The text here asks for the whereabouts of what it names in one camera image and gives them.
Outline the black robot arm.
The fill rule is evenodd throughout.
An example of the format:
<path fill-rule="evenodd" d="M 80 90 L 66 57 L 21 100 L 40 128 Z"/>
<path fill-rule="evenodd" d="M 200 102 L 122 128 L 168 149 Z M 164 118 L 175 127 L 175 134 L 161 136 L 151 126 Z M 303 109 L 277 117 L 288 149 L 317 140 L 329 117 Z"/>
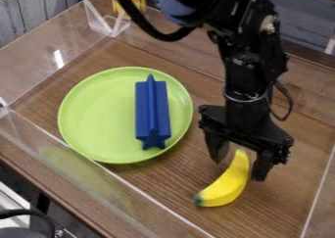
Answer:
<path fill-rule="evenodd" d="M 279 81 L 288 70 L 280 21 L 271 0 L 157 0 L 167 17 L 179 25 L 160 32 L 130 0 L 116 0 L 136 25 L 167 42 L 187 36 L 196 28 L 207 30 L 217 44 L 225 67 L 223 106 L 199 107 L 211 159 L 219 162 L 235 143 L 256 153 L 251 178 L 265 179 L 269 169 L 283 164 L 295 138 L 276 124 L 285 119 L 272 110 L 272 91 L 285 87 Z"/>

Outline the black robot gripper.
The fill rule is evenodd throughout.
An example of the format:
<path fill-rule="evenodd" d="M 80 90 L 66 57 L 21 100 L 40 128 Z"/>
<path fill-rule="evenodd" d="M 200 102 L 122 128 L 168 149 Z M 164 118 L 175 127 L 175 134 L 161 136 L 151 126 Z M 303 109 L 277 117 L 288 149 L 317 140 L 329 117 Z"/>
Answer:
<path fill-rule="evenodd" d="M 256 153 L 251 178 L 264 181 L 273 165 L 287 162 L 295 143 L 292 135 L 272 121 L 269 101 L 201 105 L 199 114 L 199 127 L 212 161 L 217 164 L 227 157 L 233 142 Z"/>

